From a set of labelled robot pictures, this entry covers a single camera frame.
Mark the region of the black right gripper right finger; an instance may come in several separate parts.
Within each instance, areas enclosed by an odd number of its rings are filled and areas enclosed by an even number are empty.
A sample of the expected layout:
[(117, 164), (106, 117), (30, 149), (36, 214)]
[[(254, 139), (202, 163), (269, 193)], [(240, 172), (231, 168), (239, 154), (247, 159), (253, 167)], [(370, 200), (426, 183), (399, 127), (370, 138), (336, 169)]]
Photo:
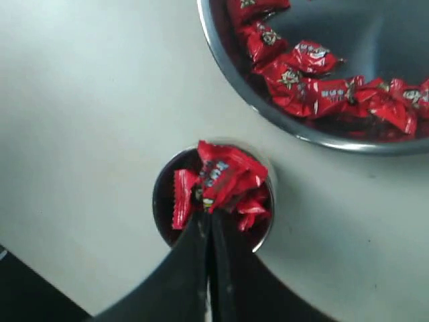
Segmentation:
[(213, 321), (333, 321), (281, 282), (253, 253), (230, 215), (210, 215)]

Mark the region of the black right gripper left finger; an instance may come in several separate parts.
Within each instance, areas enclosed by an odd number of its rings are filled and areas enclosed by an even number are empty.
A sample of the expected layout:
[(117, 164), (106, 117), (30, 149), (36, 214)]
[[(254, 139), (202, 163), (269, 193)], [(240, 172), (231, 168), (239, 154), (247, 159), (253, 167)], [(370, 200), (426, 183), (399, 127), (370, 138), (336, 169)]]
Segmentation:
[(92, 321), (204, 321), (210, 217), (195, 212), (163, 262), (126, 297)]

